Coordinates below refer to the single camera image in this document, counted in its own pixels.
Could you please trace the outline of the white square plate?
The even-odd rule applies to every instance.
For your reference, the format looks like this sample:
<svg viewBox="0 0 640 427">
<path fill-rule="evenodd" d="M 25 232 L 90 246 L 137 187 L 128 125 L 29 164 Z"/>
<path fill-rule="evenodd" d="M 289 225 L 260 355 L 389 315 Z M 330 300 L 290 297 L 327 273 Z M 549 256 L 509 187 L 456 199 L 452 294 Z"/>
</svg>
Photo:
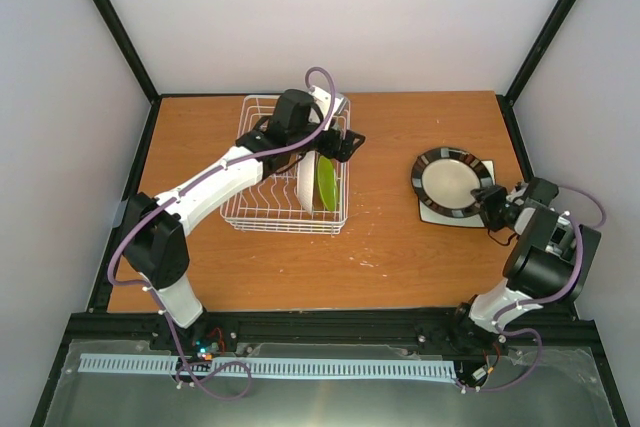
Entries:
<svg viewBox="0 0 640 427">
<path fill-rule="evenodd" d="M 473 201 L 471 190 L 479 188 L 481 181 L 476 172 L 468 165 L 454 159 L 440 159 L 432 167 L 427 167 L 422 178 L 428 189 L 435 189 L 435 200 L 443 200 L 446 207 L 465 207 L 465 201 Z M 465 218 L 447 217 L 436 213 L 419 202 L 420 218 L 423 222 L 450 227 L 483 228 L 478 214 Z"/>
</svg>

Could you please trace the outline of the lime green plate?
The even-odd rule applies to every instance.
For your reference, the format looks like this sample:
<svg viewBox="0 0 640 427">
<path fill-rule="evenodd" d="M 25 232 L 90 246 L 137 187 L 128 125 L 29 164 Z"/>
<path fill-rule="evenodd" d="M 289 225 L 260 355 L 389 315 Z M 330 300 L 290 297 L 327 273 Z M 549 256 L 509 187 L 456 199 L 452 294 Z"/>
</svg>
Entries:
<svg viewBox="0 0 640 427">
<path fill-rule="evenodd" d="M 317 160 L 316 184 L 324 209 L 334 212 L 338 208 L 338 181 L 332 161 L 324 156 L 319 156 Z"/>
</svg>

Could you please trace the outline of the orange rimmed floral plate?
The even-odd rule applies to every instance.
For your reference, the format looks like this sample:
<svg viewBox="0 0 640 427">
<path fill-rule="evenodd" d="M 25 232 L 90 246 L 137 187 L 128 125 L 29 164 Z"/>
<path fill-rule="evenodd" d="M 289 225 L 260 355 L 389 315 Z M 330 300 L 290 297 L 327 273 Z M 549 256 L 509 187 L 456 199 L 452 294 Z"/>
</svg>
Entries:
<svg viewBox="0 0 640 427">
<path fill-rule="evenodd" d="M 309 215 L 314 212 L 315 167 L 316 153 L 310 151 L 301 158 L 297 169 L 296 196 L 302 210 Z"/>
</svg>

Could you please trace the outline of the black round plate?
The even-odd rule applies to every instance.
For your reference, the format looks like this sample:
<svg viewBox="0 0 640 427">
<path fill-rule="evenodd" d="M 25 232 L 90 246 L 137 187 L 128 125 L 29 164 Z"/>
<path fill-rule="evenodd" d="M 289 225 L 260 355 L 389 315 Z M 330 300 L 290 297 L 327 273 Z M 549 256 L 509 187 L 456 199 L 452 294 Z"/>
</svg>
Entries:
<svg viewBox="0 0 640 427">
<path fill-rule="evenodd" d="M 455 147 L 437 147 L 416 157 L 411 187 L 420 207 L 447 219 L 467 219 L 480 212 L 474 190 L 495 184 L 493 164 Z"/>
</svg>

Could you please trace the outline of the white wire dish rack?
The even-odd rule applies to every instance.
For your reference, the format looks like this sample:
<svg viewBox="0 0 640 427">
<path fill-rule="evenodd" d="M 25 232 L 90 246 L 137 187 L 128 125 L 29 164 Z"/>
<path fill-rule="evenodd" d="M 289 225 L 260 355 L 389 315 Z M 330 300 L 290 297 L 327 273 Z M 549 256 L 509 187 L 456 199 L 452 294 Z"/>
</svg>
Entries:
<svg viewBox="0 0 640 427">
<path fill-rule="evenodd" d="M 261 117 L 273 113 L 276 95 L 249 95 L 243 99 L 238 136 L 245 134 Z M 342 97 L 342 112 L 336 117 L 342 130 L 350 127 L 350 101 Z M 336 180 L 336 209 L 327 210 L 317 190 L 317 168 L 313 180 L 313 209 L 300 204 L 297 196 L 297 174 L 300 164 L 291 170 L 236 194 L 220 208 L 222 218 L 240 231 L 338 235 L 348 218 L 349 164 L 331 160 Z"/>
</svg>

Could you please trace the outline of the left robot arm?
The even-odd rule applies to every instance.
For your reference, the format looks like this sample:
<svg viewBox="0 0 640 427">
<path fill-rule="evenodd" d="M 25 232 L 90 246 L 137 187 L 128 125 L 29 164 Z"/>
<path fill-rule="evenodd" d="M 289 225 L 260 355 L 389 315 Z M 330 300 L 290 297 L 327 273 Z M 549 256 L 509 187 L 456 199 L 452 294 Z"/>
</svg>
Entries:
<svg viewBox="0 0 640 427">
<path fill-rule="evenodd" d="M 288 89 L 218 161 L 173 189 L 128 200 L 115 256 L 140 275 L 184 348 L 197 349 L 208 337 L 208 325 L 200 319 L 205 309 L 187 276 L 188 236 L 233 197 L 288 168 L 295 171 L 294 194 L 302 211 L 313 213 L 322 164 L 346 164 L 365 140 L 341 120 L 348 105 L 343 95 L 317 86 Z"/>
</svg>

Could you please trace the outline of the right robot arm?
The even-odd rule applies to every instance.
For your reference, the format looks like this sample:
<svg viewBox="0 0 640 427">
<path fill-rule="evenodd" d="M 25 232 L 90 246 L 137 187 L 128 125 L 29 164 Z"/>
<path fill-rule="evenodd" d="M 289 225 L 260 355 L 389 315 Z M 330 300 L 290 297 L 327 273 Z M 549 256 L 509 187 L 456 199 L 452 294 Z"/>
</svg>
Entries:
<svg viewBox="0 0 640 427">
<path fill-rule="evenodd" d="M 571 304 L 580 295 L 601 242 L 601 225 L 580 224 L 554 210 L 552 202 L 563 189 L 534 177 L 512 191 L 499 185 L 471 191 L 487 230 L 508 228 L 517 242 L 499 284 L 457 307 L 448 328 L 455 350 L 487 349 L 509 336 L 510 322 L 548 304 Z"/>
</svg>

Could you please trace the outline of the metal floor sheet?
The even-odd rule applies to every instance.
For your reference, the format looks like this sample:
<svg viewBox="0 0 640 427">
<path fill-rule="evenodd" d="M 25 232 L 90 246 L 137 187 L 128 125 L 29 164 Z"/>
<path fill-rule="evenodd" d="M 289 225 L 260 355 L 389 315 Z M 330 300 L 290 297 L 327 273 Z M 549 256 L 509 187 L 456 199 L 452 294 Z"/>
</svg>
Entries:
<svg viewBox="0 0 640 427">
<path fill-rule="evenodd" d="M 75 342 L 37 426 L 622 426 L 592 352 L 511 350 L 484 387 L 411 380 L 277 380 L 209 374 L 203 387 L 176 375 L 80 373 L 83 354 L 171 355 L 144 342 Z M 386 346 L 262 344 L 245 358 L 427 360 Z"/>
</svg>

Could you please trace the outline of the right black frame post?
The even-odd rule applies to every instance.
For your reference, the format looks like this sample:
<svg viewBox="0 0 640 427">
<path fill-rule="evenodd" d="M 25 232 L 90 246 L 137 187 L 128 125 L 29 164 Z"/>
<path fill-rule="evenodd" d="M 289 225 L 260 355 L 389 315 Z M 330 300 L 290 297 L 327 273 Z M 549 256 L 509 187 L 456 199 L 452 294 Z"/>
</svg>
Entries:
<svg viewBox="0 0 640 427">
<path fill-rule="evenodd" d="M 557 0 L 524 58 L 506 94 L 507 104 L 513 107 L 533 76 L 546 51 L 560 31 L 577 0 Z"/>
</svg>

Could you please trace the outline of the black frame post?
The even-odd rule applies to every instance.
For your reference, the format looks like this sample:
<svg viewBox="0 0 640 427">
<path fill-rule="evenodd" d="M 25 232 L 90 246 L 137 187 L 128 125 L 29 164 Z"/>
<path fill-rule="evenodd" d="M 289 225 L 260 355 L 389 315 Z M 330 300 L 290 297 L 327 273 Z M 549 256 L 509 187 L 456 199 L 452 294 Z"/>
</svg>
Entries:
<svg viewBox="0 0 640 427">
<path fill-rule="evenodd" d="M 125 62 L 141 88 L 144 96 L 150 102 L 157 100 L 160 95 L 155 88 L 136 48 L 134 47 L 134 44 L 132 43 L 113 3 L 111 0 L 92 0 L 92 2 L 98 10 L 118 49 L 123 55 Z"/>
<path fill-rule="evenodd" d="M 506 94 L 507 104 L 513 107 L 533 76 L 546 51 L 560 31 L 577 0 L 557 0 L 524 58 Z"/>
</svg>

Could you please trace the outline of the left black frame post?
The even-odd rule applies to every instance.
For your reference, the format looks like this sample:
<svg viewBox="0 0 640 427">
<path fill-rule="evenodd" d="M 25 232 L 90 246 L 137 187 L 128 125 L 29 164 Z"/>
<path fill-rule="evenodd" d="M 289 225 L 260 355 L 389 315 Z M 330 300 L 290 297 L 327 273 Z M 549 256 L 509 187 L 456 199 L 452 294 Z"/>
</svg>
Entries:
<svg viewBox="0 0 640 427">
<path fill-rule="evenodd" d="M 111 0 L 92 0 L 92 2 L 98 10 L 118 49 L 123 55 L 125 62 L 141 88 L 144 96 L 150 102 L 157 100 L 160 95 L 155 88 L 136 48 L 134 47 L 134 44 L 132 43 L 113 3 Z"/>
</svg>

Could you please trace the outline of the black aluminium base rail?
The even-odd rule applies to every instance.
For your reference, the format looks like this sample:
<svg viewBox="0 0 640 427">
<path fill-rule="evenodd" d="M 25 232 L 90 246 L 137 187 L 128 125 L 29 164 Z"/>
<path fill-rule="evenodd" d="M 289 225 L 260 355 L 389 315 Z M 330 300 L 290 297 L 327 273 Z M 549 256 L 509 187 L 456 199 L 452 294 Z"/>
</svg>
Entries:
<svg viewBox="0 0 640 427">
<path fill-rule="evenodd" d="M 177 330 L 189 353 L 223 339 L 226 350 L 242 344 L 388 345 L 426 355 L 476 354 L 493 342 L 453 332 L 452 308 L 408 310 L 211 312 L 193 327 Z M 174 351 L 166 319 L 157 313 L 76 313 L 63 339 L 147 340 L 155 350 Z"/>
</svg>

